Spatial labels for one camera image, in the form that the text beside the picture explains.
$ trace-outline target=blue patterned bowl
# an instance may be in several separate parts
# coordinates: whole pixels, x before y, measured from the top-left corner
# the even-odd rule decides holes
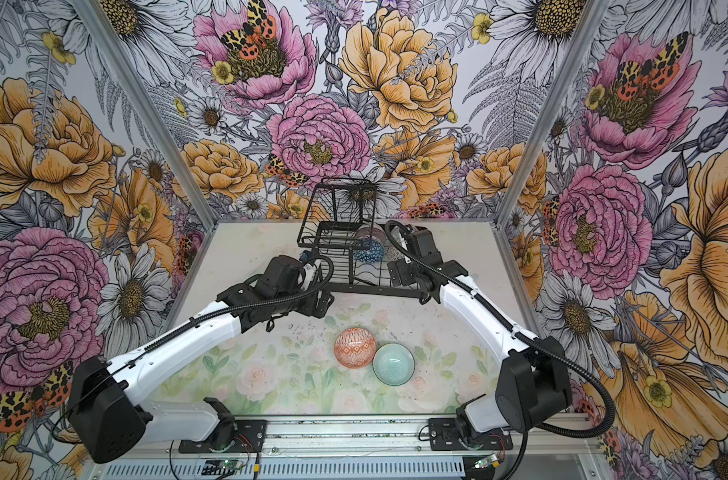
[[[390,386],[404,385],[415,374],[415,357],[407,347],[398,343],[381,346],[371,364],[377,378]]]

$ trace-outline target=wire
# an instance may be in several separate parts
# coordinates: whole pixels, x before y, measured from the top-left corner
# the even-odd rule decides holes
[[[174,466],[172,465],[172,447],[174,447],[174,440],[172,440],[172,443],[169,444],[169,468],[172,470],[172,475],[174,475],[175,480],[179,480],[179,477],[177,476],[177,472],[174,471]]]
[[[490,437],[495,437],[497,440],[500,440],[500,448],[502,448],[503,451],[503,458],[500,458],[500,462],[505,461],[505,442],[503,442],[503,437],[500,437],[499,435],[495,435],[493,433],[489,434]]]
[[[400,224],[396,220],[388,220],[385,222],[385,235],[388,237],[388,240],[393,244],[393,246],[401,252],[405,257],[407,257],[409,260],[415,262],[419,266],[422,266],[423,268],[431,271],[433,274],[439,275],[443,278],[445,278],[447,281],[454,283],[455,285],[462,288],[464,291],[471,293],[473,295],[473,298],[480,302],[487,311],[489,311],[497,321],[499,321],[509,332],[513,331],[513,325],[503,316],[502,313],[500,313],[497,308],[495,308],[484,296],[482,296],[480,293],[473,293],[473,288],[471,288],[469,285],[466,285],[465,283],[461,282],[460,280],[457,280],[455,277],[449,276],[442,272],[441,270],[435,268],[433,265],[429,265],[426,262],[423,262],[422,260],[418,259],[415,255],[413,255],[409,250],[404,248],[397,240],[393,237],[393,233],[391,230],[396,227],[401,232],[408,232],[408,228],[404,226],[403,224]],[[538,425],[538,428],[542,428],[543,430],[551,433],[555,433],[556,435],[564,436],[564,437],[570,437],[570,438],[591,438],[591,437],[598,437],[605,432],[607,432],[610,428],[612,428],[612,424],[614,423],[614,419],[616,416],[616,408],[614,405],[614,400],[612,399],[612,396],[609,394],[608,390],[604,385],[602,385],[601,381],[597,379],[595,376],[593,376],[588,370],[585,370],[582,366],[577,364],[576,362],[569,360],[568,358],[561,356],[557,354],[556,352],[550,351],[547,347],[543,346],[542,344],[535,342],[528,336],[524,335],[521,332],[516,332],[514,337],[523,343],[525,343],[527,346],[544,353],[545,355],[548,355],[551,357],[551,359],[556,360],[558,362],[563,363],[565,366],[576,372],[579,376],[582,376],[584,379],[588,380],[588,383],[592,385],[601,396],[601,399],[604,401],[604,418],[602,418],[601,423],[595,427],[586,429],[586,430],[572,430],[570,428],[562,428],[559,426],[554,426],[549,423],[541,423]]]
[[[503,478],[499,478],[498,480],[510,480],[510,478],[513,476],[514,473],[518,470],[518,466],[521,465],[521,460],[523,460],[523,454],[527,451],[527,440],[529,439],[529,432],[524,432],[521,435],[521,446],[518,448],[518,455],[516,455],[516,459],[513,460],[513,466],[510,470],[508,470],[508,473],[506,473]]]
[[[215,310],[214,312],[205,313],[204,315],[198,316],[195,319],[191,318],[190,321],[183,323],[182,326],[176,328],[175,330],[172,330],[171,332],[167,332],[164,336],[158,338],[155,342],[151,342],[148,344],[148,346],[135,358],[129,360],[128,362],[124,363],[122,366],[119,367],[118,370],[116,370],[113,373],[110,373],[107,377],[100,380],[97,385],[95,385],[86,395],[81,395],[81,398],[78,399],[75,403],[73,403],[71,406],[67,408],[65,411],[65,418],[70,418],[70,414],[73,412],[73,410],[81,404],[84,400],[89,398],[97,389],[102,386],[103,383],[107,382],[109,379],[112,379],[118,372],[121,370],[126,369],[128,366],[133,366],[137,362],[137,360],[140,360],[143,356],[145,356],[146,353],[154,351],[155,349],[159,348],[163,344],[167,343],[168,341],[176,338],[177,336],[181,335],[184,332],[187,332],[188,330],[192,329],[193,327],[200,325],[201,323],[205,322],[206,320],[211,320],[217,316],[224,315],[226,313],[235,312],[236,310],[241,310],[243,312],[247,310],[255,310],[258,308],[263,308],[265,306],[273,306],[273,305],[280,305],[281,303],[287,303],[287,302],[295,302],[297,300],[301,300],[307,296],[314,295],[315,293],[319,292],[324,286],[326,286],[327,283],[331,281],[332,275],[335,273],[335,264],[332,263],[331,259],[327,256],[323,255],[317,255],[315,257],[309,258],[309,263],[313,260],[323,260],[326,262],[327,265],[329,265],[329,272],[327,273],[327,276],[317,285],[312,286],[311,288],[307,289],[305,292],[301,293],[295,293],[294,295],[288,295],[288,296],[282,296],[280,298],[271,299],[271,300],[264,300],[263,302],[254,302],[249,303],[248,305],[240,305],[240,306],[229,306],[227,308],[223,308],[220,310]]]
[[[423,428],[420,428],[420,431],[417,432],[417,440],[419,440],[420,442],[430,442],[431,441],[431,437],[427,437],[427,438],[422,437],[422,431],[425,430],[427,427],[429,427],[429,425],[426,425]]]

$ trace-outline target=black wire dish rack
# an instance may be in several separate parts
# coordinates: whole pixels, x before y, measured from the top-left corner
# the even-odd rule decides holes
[[[394,286],[388,262],[397,252],[375,222],[377,186],[362,178],[323,178],[315,186],[297,244],[317,250],[335,264],[324,290],[420,298],[415,287]]]

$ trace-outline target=flower bud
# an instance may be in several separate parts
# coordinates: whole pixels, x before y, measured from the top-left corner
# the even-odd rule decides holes
[[[663,184],[663,190],[666,195],[670,195],[674,188],[681,187],[686,183],[687,171],[684,154],[679,154],[674,161],[670,162],[663,170],[660,181]]]
[[[331,84],[337,84],[342,80],[342,70],[337,65],[327,62],[326,63],[326,81]]]
[[[655,250],[655,258],[663,268],[672,270],[681,264],[681,252],[674,242],[665,242]]]

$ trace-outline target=purple flower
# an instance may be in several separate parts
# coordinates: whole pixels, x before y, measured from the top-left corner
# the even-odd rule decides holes
[[[559,205],[559,245],[551,250],[554,270],[567,270],[590,284],[601,300],[622,293],[647,262],[652,245],[638,179],[619,165],[598,170],[583,165],[561,193]]]
[[[212,12],[211,18],[198,15],[193,20],[196,48],[203,52],[200,67],[212,71],[212,83],[225,89],[226,99],[246,108],[282,103],[309,91],[315,81],[316,49],[311,34],[302,36],[286,7],[279,14],[269,0],[265,5],[275,20],[275,38],[266,41],[254,60],[230,54],[220,42],[223,34],[243,27],[247,8],[237,14],[228,7],[225,16]]]
[[[623,466],[623,478],[627,480],[650,480],[657,476],[657,466],[649,456],[642,452],[641,444],[636,438],[622,430],[617,430],[620,441],[620,462]]]
[[[361,21],[361,0],[308,0],[308,24],[316,27],[338,23],[345,30]]]
[[[323,177],[362,170],[369,162],[369,137],[359,114],[317,94],[294,98],[265,126],[273,155],[290,170],[308,175],[306,187]]]
[[[106,283],[96,252],[60,230],[34,227],[0,240],[0,395],[100,353],[95,329]]]
[[[402,15],[413,15],[417,13],[417,0],[382,0],[382,6],[392,10],[398,10]]]
[[[460,204],[462,198],[460,192],[453,187],[445,187],[436,192],[436,195],[431,197],[431,202],[436,202],[441,206],[444,206],[447,210],[456,212],[460,210]]]
[[[590,75],[590,91],[584,109],[570,128],[575,144],[595,151],[608,162],[622,162],[631,170],[644,168],[658,158],[684,134],[696,108],[687,108],[692,98],[700,62],[692,60],[690,36],[676,63],[678,72],[660,90],[644,85],[621,99],[617,83],[618,68],[623,62],[644,64],[655,58],[666,45],[652,45],[650,38],[639,43],[621,34],[598,63],[598,71]]]

